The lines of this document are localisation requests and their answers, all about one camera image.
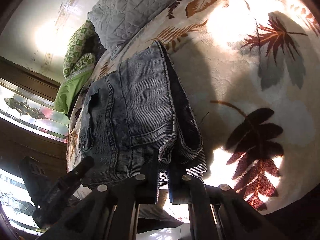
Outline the stained glass window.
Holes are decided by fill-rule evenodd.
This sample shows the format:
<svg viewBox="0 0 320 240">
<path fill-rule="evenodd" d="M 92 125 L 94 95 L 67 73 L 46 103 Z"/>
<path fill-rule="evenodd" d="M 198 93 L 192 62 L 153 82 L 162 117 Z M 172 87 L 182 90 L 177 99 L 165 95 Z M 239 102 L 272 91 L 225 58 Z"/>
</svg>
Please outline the stained glass window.
<svg viewBox="0 0 320 240">
<path fill-rule="evenodd" d="M 18 165 L 25 156 L 40 162 L 52 180 L 66 174 L 68 118 L 53 102 L 1 79 L 1 204 L 10 224 L 39 236 L 35 206 Z"/>
</svg>

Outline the grey denim pants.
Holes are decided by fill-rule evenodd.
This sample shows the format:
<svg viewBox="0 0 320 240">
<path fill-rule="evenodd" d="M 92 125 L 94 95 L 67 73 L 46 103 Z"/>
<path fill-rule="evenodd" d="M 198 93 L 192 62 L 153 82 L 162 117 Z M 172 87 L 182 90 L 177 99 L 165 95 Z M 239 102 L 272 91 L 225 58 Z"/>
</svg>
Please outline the grey denim pants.
<svg viewBox="0 0 320 240">
<path fill-rule="evenodd" d="M 153 160 L 163 189 L 170 166 L 203 177 L 207 166 L 201 132 L 161 42 L 91 84 L 82 109 L 79 150 L 94 159 L 81 181 L 90 189 L 134 177 Z"/>
</svg>

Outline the green patterned quilt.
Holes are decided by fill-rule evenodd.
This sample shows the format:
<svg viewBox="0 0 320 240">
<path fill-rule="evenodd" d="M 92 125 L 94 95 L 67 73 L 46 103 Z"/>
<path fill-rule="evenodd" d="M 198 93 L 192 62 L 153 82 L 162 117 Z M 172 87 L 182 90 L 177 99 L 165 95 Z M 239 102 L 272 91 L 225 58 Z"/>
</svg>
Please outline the green patterned quilt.
<svg viewBox="0 0 320 240">
<path fill-rule="evenodd" d="M 72 110 L 72 102 L 93 72 L 96 57 L 89 51 L 85 52 L 85 45 L 89 38 L 95 35 L 91 21 L 86 21 L 70 38 L 68 49 L 63 61 L 63 76 L 57 92 L 54 108 L 56 111 L 68 115 Z"/>
</svg>

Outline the leaf patterned bed blanket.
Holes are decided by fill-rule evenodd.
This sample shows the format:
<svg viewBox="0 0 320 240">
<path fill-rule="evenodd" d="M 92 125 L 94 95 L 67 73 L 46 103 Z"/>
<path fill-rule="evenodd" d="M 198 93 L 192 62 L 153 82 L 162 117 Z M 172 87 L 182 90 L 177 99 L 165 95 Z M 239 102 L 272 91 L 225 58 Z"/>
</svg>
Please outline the leaf patterned bed blanket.
<svg viewBox="0 0 320 240">
<path fill-rule="evenodd" d="M 92 83 L 159 41 L 187 94 L 212 186 L 266 215 L 319 184 L 319 23 L 302 0 L 176 0 L 114 58 L 105 50 L 71 117 L 68 169 Z"/>
</svg>

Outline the grey quilted pillow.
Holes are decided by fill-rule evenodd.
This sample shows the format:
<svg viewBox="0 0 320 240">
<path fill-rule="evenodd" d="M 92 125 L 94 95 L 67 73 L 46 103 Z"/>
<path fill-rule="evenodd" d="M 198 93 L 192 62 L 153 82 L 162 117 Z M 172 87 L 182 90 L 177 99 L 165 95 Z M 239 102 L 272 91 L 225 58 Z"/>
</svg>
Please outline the grey quilted pillow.
<svg viewBox="0 0 320 240">
<path fill-rule="evenodd" d="M 148 22 L 176 0 L 99 0 L 87 14 L 103 47 L 116 57 Z"/>
</svg>

